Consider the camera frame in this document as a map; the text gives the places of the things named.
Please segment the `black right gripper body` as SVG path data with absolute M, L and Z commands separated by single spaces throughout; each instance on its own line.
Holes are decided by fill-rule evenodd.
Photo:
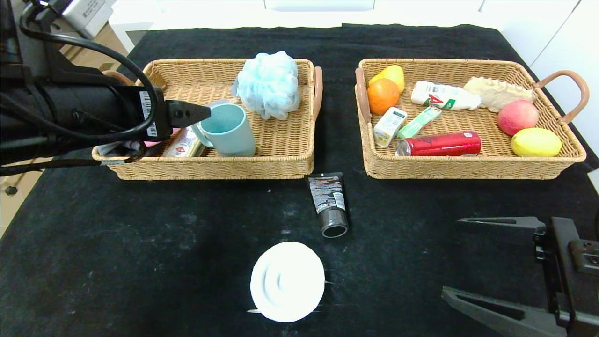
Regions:
M 548 310 L 567 337 L 596 337 L 598 241 L 582 239 L 572 219 L 556 216 L 545 234 Z

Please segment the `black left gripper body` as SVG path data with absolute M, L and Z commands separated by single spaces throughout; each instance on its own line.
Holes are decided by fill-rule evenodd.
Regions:
M 107 109 L 107 121 L 114 132 L 107 140 L 165 140 L 171 136 L 167 104 L 156 86 L 108 86 L 114 107 Z

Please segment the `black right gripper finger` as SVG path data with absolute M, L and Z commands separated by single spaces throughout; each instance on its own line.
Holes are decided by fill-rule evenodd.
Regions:
M 443 286 L 447 304 L 504 337 L 566 337 L 554 315 L 540 308 L 497 300 Z
M 545 259 L 547 226 L 535 216 L 462 218 L 456 229 L 478 248 Z

